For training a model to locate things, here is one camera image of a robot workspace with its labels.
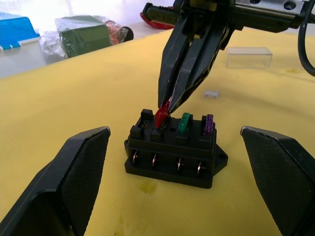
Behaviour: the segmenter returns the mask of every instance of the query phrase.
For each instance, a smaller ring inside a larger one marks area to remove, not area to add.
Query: black cable
[[[308,22],[312,22],[314,19],[314,15],[312,14],[312,9],[315,4],[315,0],[311,0],[309,3],[309,8],[306,12],[305,18],[300,26],[299,29],[299,35],[298,35],[298,43],[297,43],[297,49],[299,52],[299,58],[301,61],[301,64],[303,68],[310,74],[315,76],[315,68],[312,66],[310,63],[309,59],[307,58],[306,55],[306,49],[305,49],[305,35],[306,35],[306,28]]]

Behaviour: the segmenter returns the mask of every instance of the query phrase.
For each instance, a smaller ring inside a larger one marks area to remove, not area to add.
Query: purple fuse
[[[207,115],[205,135],[211,135],[213,131],[213,115]]]

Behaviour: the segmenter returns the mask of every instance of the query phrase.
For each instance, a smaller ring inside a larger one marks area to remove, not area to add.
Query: yellow table surface
[[[300,65],[297,35],[237,31],[231,46],[267,47],[271,68],[225,67],[175,113],[214,114],[229,155],[211,189],[125,173],[124,140],[142,109],[156,111],[162,50],[170,31],[0,80],[0,220],[70,136],[109,126],[103,177],[87,236],[280,236],[255,184],[240,136],[243,125],[297,139],[315,154],[315,78]],[[315,40],[307,39],[315,61]],[[207,89],[218,99],[203,99]]]

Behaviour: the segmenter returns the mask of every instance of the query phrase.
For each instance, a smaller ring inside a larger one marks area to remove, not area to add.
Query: mounting hole
[[[250,0],[251,4],[258,4],[260,3],[260,0]]]
[[[293,1],[287,1],[284,3],[283,7],[286,9],[286,10],[293,10],[295,7],[296,7],[296,3],[293,2]]]

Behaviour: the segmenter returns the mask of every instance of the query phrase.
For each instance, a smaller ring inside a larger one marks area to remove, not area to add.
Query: black fuse box
[[[213,176],[227,165],[228,156],[216,144],[217,130],[204,134],[206,116],[194,120],[190,115],[188,131],[181,133],[181,119],[168,116],[155,128],[152,110],[143,110],[125,141],[127,173],[211,188]]]

